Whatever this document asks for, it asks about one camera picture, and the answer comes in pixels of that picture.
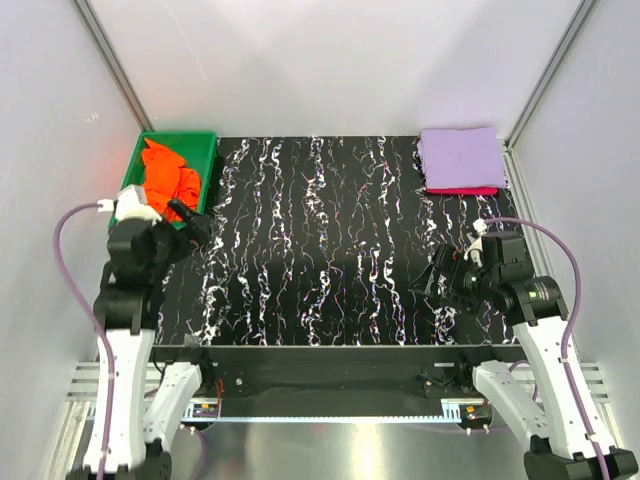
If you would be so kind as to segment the orange t shirt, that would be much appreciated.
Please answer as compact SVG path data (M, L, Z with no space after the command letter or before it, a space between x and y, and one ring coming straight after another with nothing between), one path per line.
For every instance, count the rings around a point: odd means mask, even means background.
M174 198L196 210L201 194L199 174L187 167L186 160L170 148L145 139L142 151L145 181L142 184L148 204L169 222L179 222L179 217L169 208Z

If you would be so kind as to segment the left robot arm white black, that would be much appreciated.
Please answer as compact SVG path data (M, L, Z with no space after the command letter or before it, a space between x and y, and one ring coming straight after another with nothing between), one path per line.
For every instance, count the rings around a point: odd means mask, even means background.
M207 218L178 199L170 209L184 225L176 228L138 194L122 192L92 208L115 219L108 232L109 259L99 294L88 303L70 277L61 254L60 221L54 230L57 266L94 324L99 349L98 391L93 430L80 467L70 479L168 479L171 447L191 398L208 394L216 372L199 347L169 363L156 392L145 390L154 346L162 282L169 268L208 242Z

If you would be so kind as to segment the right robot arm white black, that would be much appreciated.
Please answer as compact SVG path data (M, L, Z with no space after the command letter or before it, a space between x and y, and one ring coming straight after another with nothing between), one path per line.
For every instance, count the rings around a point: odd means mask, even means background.
M522 347L542 401L535 402L490 347L461 353L452 375L427 385L481 395L524 449L530 479L629 479L639 472L633 452L617 446L584 378L567 329L569 314L557 282L538 276L524 238L494 232L476 253L449 245L435 251L415 283L431 303L475 313L488 303L502 313Z

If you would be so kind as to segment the green plastic bin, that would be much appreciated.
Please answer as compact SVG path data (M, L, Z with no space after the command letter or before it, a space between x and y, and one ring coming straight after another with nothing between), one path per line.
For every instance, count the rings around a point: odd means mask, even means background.
M201 179L201 194L195 211L204 211L208 189L215 164L217 136L213 132L147 132L139 136L134 148L122 186L141 185L145 181L145 168L142 151L146 148L145 139L151 139L164 145L186 160L188 168L195 170Z

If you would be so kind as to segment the folded pink t shirt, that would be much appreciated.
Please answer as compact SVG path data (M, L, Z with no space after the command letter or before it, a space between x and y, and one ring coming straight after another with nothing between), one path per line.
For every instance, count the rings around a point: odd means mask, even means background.
M430 195L495 196L499 193L499 188L495 188L495 187L471 187L471 188L449 188L449 189L428 188L427 193Z

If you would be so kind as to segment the folded purple t shirt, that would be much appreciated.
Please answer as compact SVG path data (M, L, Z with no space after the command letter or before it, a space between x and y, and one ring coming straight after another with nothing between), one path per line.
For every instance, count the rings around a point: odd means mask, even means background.
M506 187L504 162L496 129L425 129L419 153L430 189Z

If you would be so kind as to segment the right small circuit board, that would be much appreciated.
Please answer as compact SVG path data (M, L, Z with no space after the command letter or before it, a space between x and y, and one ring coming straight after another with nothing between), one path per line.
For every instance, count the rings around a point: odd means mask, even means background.
M465 408L465 412L469 420L480 420L492 417L492 407L490 404L468 405Z

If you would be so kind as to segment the small circuit board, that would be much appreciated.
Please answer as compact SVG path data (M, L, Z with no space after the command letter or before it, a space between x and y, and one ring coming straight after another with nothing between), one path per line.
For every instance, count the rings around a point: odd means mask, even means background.
M480 420L492 417L492 407L490 404L468 405L465 408L465 412L469 420Z
M192 407L193 418L218 418L219 405L217 403L194 403Z

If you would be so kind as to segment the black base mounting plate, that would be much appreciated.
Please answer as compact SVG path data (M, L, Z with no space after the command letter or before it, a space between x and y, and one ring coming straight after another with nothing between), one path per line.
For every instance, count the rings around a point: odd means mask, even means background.
M494 346L378 346L378 347L250 347L156 346L157 362L193 360L204 365L201 394L212 394L215 381L241 380L240 397L256 397L275 389L338 391L399 390L417 395L426 382L436 389L450 387L460 396L472 396L474 363L484 360L512 362L517 347Z

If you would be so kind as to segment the left small circuit board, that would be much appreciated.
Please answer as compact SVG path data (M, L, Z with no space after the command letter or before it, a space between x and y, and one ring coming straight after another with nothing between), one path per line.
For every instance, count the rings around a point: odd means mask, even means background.
M194 403L192 407L193 418L218 418L219 405L217 403Z

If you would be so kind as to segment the aluminium frame rail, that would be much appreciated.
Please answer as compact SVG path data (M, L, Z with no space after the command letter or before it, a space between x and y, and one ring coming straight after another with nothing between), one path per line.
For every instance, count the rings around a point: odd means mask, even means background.
M583 373L591 396L597 407L604 408L609 403L604 382L595 364L583 364ZM418 385L417 395L399 390L355 390L346 387L338 391L312 391L275 389L256 397L240 397L241 380L248 375L224 380L221 406L218 418L193 418L194 403L217 403L214 388L209 397L193 397L182 414L185 423L213 422L282 422L282 423L440 423L454 424L467 420L465 408L468 405L489 404L479 396L460 396L454 389L436 389ZM65 400L88 404L88 418L96 412L98 387L97 363L77 365Z

